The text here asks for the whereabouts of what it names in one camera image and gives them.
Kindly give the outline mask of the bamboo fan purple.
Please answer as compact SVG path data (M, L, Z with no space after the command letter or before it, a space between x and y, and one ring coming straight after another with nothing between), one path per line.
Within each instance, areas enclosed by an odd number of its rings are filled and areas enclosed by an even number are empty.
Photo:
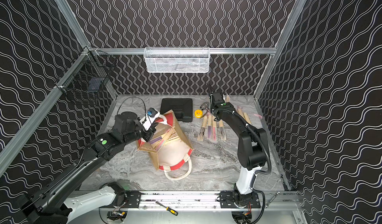
M207 119L207 138L208 140L212 140L212 115L208 114Z

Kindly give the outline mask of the red jute tote bag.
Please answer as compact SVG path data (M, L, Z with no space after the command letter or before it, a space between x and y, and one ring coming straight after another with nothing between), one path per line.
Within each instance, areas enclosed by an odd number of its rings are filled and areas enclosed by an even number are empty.
M193 147L180 128L179 122L173 111L160 114L154 121L157 123L156 132L152 138L163 134L166 129L174 128L180 140L166 144L159 152L155 152L149 142L145 142L142 138L137 141L137 149L148 153L152 164L156 170L164 171L165 176L169 180L179 181L188 177L192 171L191 154ZM188 171L178 177L173 177L170 172L180 169L184 164L188 164Z

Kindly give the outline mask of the bamboo fan floral white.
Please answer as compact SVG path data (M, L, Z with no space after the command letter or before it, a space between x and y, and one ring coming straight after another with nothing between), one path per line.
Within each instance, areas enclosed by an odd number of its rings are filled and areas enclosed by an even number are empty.
M208 117L205 116L203 118L203 123L202 123L202 126L200 128L200 131L199 131L199 134L198 134L198 137L197 137L197 141L203 141L204 140L207 123L208 123Z

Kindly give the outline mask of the bamboo fan pink stripe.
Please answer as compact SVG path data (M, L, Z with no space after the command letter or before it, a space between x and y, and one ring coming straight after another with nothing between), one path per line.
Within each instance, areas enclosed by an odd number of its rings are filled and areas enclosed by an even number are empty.
M252 124L252 121L251 121L251 119L250 119L250 115L248 115L246 112L244 112L243 113L244 114L244 118L245 118L245 120L249 123L249 124L251 124L251 125L253 125ZM254 116L258 119L258 120L262 120L263 119L263 117L260 115L260 114L254 114Z

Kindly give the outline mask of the bamboo fan pink white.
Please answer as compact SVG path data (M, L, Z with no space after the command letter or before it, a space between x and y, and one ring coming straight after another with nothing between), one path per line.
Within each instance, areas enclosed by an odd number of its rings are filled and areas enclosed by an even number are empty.
M237 107L237 112L245 119L244 113L243 113L242 108L240 106Z

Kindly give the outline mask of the bamboo fan grey floral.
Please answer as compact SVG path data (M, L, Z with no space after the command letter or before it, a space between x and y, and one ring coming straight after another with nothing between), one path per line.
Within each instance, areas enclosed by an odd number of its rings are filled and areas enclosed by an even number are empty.
M220 138L222 141L226 141L227 140L227 137L226 137L226 131L225 131L225 127L224 127L224 122L223 120L220 120L218 122L218 126L219 126L219 133L220 133Z

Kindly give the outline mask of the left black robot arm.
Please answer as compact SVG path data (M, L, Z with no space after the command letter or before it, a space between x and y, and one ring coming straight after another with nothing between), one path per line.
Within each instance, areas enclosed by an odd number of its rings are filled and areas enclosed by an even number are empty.
M68 224L96 208L111 204L122 205L118 199L125 191L116 183L78 198L69 195L95 170L122 152L126 145L144 139L149 141L156 132L156 119L161 114L150 108L140 119L133 112L115 116L111 131L98 135L86 146L80 158L54 181L33 195L24 194L18 199L19 213L30 224Z

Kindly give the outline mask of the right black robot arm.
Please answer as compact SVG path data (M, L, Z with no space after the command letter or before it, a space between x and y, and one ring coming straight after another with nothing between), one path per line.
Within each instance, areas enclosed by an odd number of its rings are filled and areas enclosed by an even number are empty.
M272 161L267 134L263 128L250 124L235 107L224 100L221 92L210 92L210 111L216 121L224 121L238 137L237 157L241 165L239 178L234 185L233 198L243 207L254 198L254 182L258 174L272 173Z

